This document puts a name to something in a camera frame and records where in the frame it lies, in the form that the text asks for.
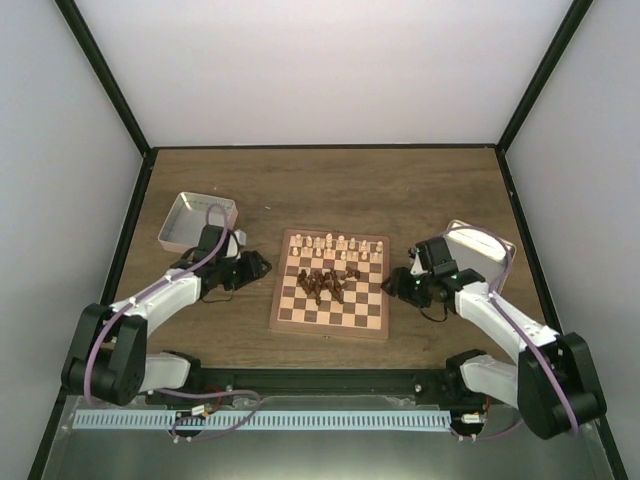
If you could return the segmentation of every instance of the wooden table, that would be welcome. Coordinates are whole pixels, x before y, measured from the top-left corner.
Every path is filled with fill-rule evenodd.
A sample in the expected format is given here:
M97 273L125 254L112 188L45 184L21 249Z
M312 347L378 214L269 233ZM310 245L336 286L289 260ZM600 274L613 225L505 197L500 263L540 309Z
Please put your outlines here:
M452 219L487 227L518 248L504 296L542 320L495 154L491 149L162 150L154 167L117 298L157 280L177 255L157 236L178 193L231 198L250 250L278 263L286 228L387 235L391 267ZM186 308L151 337L150 352L194 355L206 366L306 368L442 367L472 348L506 355L482 331L452 316L431 323L392 300L387 341L272 332L272 272L233 301ZM211 292L224 298L226 292Z

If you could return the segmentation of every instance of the white perforated rail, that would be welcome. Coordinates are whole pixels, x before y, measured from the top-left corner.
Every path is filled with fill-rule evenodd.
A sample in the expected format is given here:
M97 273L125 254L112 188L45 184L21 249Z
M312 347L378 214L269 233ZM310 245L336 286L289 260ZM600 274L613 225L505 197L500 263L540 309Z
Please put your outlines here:
M244 412L219 411L206 420L190 419L178 430L224 430L244 417ZM176 421L176 412L150 410L79 410L76 430L166 430ZM446 432L449 412L436 411L261 411L242 430L395 430Z

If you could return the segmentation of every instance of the pile of chess pieces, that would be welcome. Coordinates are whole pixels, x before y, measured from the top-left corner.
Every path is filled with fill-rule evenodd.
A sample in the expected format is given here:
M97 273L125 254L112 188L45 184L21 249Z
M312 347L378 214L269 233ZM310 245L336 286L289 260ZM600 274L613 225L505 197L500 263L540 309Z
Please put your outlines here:
M298 285L302 287L304 293L307 295L315 294L316 305L320 306L320 292L322 290L328 290L331 296L335 298L339 303L344 303L344 290L348 287L347 282L340 282L340 280L346 280L347 278L360 279L360 271L351 267L347 267L347 272L340 276L338 279L338 273L331 269L324 273L324 275L316 270L313 273L307 274L306 270L302 270L298 274Z
M351 238L351 240L348 241L348 251L344 250L345 244L347 243L347 240L345 240L343 235L340 235L338 237L337 240L338 244L336 245L336 248L339 250L342 250L342 252L340 253L340 260L351 260L351 261L355 261L358 260L358 258L360 257L362 260L367 260L368 256L369 256L369 243L366 240L362 240L360 242L360 247L359 247L359 252L358 250L356 250L356 239L355 238ZM330 233L327 234L327 236L325 237L325 239L323 240L320 237L316 237L315 240L313 238L311 238L311 236L307 236L305 238L304 241L304 246L302 245L302 236L300 234L296 235L296 247L293 247L292 250L292 255L294 257L297 257L298 255L300 255L300 250L298 250L298 247L302 248L302 255L304 256L308 256L307 254L309 253L309 251L307 249L314 249L315 248L315 253L316 253L316 257L322 257L323 253L322 253L322 247L324 247L324 255L325 256L331 256L332 250L333 250L333 235L331 235ZM374 261L379 259L379 256L382 254L382 242L378 242L376 244L376 249L372 254L372 259Z

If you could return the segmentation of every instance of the chessboard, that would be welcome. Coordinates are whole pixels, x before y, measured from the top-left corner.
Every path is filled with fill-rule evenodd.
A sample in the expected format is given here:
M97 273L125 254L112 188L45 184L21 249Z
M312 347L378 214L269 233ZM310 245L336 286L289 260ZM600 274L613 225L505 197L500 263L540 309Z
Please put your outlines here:
M332 235L331 245L327 234ZM344 232L285 230L273 295L272 330L387 339L389 297L380 289L389 275L389 238ZM360 272L346 278L343 303L328 290L320 292L320 305L298 282L308 275L335 270L346 276L347 267Z

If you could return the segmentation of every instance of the gray wall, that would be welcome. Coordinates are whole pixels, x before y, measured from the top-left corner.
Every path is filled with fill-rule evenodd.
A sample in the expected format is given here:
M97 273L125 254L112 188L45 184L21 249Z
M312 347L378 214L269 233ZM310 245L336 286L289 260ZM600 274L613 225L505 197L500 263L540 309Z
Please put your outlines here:
M26 478L140 157L52 1L0 15L0 478Z
M640 478L639 2L594 2L508 152L563 327L590 343Z
M78 0L152 145L497 142L571 0Z

